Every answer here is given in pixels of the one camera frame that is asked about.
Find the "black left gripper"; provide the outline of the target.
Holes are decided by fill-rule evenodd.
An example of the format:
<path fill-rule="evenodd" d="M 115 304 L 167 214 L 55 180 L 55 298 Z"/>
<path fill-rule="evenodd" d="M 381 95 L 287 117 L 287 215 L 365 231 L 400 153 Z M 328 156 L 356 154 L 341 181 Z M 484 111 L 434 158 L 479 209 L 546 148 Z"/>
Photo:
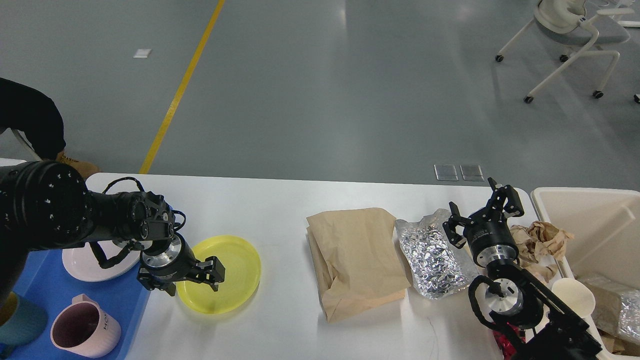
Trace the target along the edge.
<path fill-rule="evenodd" d="M 148 291 L 160 290 L 176 295 L 176 282 L 191 281 L 208 285 L 217 292 L 226 280 L 226 267 L 217 256 L 198 261 L 182 235 L 174 235 L 164 248 L 153 254 L 141 253 L 137 280 Z"/>

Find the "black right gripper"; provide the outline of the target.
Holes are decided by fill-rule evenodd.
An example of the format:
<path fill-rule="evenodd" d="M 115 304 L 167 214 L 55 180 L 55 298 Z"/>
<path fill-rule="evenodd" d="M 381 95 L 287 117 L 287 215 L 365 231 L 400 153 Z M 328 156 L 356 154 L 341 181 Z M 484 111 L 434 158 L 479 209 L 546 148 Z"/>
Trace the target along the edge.
<path fill-rule="evenodd" d="M 492 194 L 486 204 L 487 221 L 476 221 L 463 217 L 454 202 L 448 203 L 450 217 L 442 223 L 449 243 L 462 249 L 466 242 L 471 250 L 473 262 L 487 266 L 496 260 L 516 261 L 519 252 L 508 225 L 508 219 L 525 215 L 521 198 L 516 189 L 502 185 L 494 178 L 487 178 Z M 458 234 L 457 227 L 465 228 Z"/>

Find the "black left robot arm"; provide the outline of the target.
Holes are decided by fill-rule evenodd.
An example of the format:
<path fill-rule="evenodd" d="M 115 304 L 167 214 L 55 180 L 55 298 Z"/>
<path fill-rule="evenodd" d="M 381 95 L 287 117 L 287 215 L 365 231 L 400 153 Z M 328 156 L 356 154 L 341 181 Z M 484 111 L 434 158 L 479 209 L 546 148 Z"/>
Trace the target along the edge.
<path fill-rule="evenodd" d="M 162 194 L 145 191 L 108 194 L 88 189 L 73 167 L 55 161 L 22 162 L 1 168 L 1 302 L 25 268 L 30 252 L 90 249 L 101 269 L 139 252 L 137 280 L 170 296 L 176 283 L 206 284 L 217 291 L 226 268 L 216 256 L 198 260 Z"/>

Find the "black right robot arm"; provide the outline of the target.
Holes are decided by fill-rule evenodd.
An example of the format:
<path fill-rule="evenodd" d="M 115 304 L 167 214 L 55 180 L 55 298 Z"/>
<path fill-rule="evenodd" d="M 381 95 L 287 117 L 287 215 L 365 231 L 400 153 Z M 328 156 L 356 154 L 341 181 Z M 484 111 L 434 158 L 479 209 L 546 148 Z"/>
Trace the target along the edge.
<path fill-rule="evenodd" d="M 484 207 L 464 217 L 450 202 L 443 229 L 451 245 L 470 248 L 471 259 L 486 270 L 468 288 L 478 321 L 514 347 L 514 360 L 595 360 L 602 345 L 574 310 L 519 264 L 519 250 L 507 220 L 524 215 L 510 185 L 487 180 L 491 196 Z"/>

